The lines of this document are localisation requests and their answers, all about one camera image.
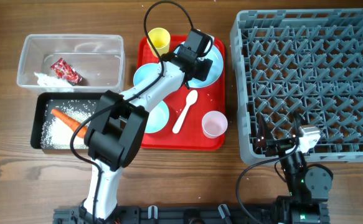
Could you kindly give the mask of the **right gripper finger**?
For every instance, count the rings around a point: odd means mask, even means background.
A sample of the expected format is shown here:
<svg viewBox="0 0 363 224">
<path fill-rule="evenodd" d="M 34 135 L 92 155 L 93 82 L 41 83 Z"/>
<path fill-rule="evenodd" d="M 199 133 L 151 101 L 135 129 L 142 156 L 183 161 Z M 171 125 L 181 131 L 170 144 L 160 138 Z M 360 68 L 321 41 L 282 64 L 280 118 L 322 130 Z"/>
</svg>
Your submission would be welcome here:
<svg viewBox="0 0 363 224">
<path fill-rule="evenodd" d="M 293 122 L 294 122 L 295 138 L 301 137 L 300 127 L 306 124 L 304 116 L 302 116 L 298 112 L 293 112 Z"/>
<path fill-rule="evenodd" d="M 273 136 L 268 128 L 267 122 L 262 115 L 258 116 L 258 131 L 255 141 L 256 147 L 267 147 L 273 142 Z"/>
</svg>

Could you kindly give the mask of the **green bowl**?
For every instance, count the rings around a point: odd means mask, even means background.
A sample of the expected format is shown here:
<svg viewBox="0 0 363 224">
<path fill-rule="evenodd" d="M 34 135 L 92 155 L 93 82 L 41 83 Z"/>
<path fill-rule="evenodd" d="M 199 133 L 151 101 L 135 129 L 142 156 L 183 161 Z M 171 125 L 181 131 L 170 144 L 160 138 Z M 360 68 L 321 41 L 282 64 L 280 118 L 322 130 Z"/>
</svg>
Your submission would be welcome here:
<svg viewBox="0 0 363 224">
<path fill-rule="evenodd" d="M 150 113 L 145 128 L 145 133 L 152 134 L 162 130 L 169 120 L 169 109 L 164 101 L 161 101 Z"/>
</svg>

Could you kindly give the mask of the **red snack wrapper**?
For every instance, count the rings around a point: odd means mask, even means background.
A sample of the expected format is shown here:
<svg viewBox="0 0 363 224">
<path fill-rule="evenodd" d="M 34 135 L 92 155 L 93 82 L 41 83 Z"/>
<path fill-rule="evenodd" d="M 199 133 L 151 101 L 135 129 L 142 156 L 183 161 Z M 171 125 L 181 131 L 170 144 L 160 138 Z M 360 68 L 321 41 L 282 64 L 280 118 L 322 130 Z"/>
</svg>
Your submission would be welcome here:
<svg viewBox="0 0 363 224">
<path fill-rule="evenodd" d="M 71 85 L 77 85 L 83 80 L 83 77 L 63 58 L 59 58 L 53 65 L 50 66 L 50 69 L 55 72 L 58 78 L 65 80 Z"/>
</svg>

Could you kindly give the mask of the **orange carrot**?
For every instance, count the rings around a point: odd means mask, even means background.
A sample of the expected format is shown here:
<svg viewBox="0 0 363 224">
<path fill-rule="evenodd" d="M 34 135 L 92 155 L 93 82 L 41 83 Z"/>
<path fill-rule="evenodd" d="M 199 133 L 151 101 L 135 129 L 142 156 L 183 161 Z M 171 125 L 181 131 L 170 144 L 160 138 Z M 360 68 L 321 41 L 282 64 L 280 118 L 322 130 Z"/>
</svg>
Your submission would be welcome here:
<svg viewBox="0 0 363 224">
<path fill-rule="evenodd" d="M 76 131 L 76 129 L 81 125 L 81 123 L 79 123 L 77 120 L 69 117 L 68 115 L 64 114 L 63 112 L 61 112 L 61 111 L 59 111 L 57 109 L 52 109 L 51 113 L 56 118 L 61 120 L 64 124 L 66 124 L 72 131 Z M 85 137 L 86 133 L 87 133 L 87 127 L 84 126 L 77 133 L 77 136 L 83 139 Z"/>
</svg>

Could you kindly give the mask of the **white tissue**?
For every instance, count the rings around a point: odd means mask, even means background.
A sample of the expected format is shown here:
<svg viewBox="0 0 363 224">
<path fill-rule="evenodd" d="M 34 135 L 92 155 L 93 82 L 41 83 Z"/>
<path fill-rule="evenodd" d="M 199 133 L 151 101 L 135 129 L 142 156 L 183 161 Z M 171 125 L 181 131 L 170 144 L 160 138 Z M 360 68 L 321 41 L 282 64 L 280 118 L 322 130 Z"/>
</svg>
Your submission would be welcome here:
<svg viewBox="0 0 363 224">
<path fill-rule="evenodd" d="M 61 78 L 51 77 L 44 73 L 34 73 L 37 77 L 37 84 L 39 86 L 54 86 L 54 87 L 72 87 L 72 85 Z"/>
</svg>

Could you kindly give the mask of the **white rice pile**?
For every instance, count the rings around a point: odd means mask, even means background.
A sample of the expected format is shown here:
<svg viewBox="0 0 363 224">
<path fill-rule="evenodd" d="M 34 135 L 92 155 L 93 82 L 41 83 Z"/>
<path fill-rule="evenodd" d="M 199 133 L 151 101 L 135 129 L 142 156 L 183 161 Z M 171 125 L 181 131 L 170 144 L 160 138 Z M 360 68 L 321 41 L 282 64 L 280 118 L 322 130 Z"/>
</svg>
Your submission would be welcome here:
<svg viewBox="0 0 363 224">
<path fill-rule="evenodd" d="M 81 123 L 94 113 L 97 104 L 98 100 L 49 100 L 44 109 L 41 148 L 69 149 L 73 131 L 51 113 L 52 109 L 57 109 Z"/>
</svg>

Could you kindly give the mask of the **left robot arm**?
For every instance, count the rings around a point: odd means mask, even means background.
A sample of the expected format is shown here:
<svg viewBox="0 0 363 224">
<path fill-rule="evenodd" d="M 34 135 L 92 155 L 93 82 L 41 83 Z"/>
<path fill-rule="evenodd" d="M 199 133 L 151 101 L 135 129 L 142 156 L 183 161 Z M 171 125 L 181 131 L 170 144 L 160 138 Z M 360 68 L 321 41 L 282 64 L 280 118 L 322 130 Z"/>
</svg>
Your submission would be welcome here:
<svg viewBox="0 0 363 224">
<path fill-rule="evenodd" d="M 92 165 L 90 190 L 80 208 L 85 222 L 113 220 L 121 173 L 140 149 L 149 112 L 193 78 L 207 79 L 213 61 L 206 56 L 213 44 L 212 36 L 191 29 L 177 52 L 159 57 L 154 74 L 129 90 L 101 96 L 94 114 L 81 124 L 87 128 L 84 142 Z"/>
</svg>

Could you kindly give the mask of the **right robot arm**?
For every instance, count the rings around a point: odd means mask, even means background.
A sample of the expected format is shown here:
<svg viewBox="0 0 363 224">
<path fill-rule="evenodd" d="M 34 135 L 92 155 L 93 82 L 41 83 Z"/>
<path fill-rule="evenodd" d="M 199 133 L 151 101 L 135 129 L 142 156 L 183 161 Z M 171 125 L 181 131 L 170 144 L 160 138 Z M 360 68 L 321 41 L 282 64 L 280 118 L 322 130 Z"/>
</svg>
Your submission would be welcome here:
<svg viewBox="0 0 363 224">
<path fill-rule="evenodd" d="M 284 173 L 289 196 L 278 196 L 271 206 L 272 223 L 329 223 L 326 202 L 333 173 L 321 164 L 308 165 L 304 155 L 317 145 L 320 130 L 294 114 L 295 135 L 275 139 L 262 115 L 258 117 L 256 147 L 276 156 Z"/>
</svg>

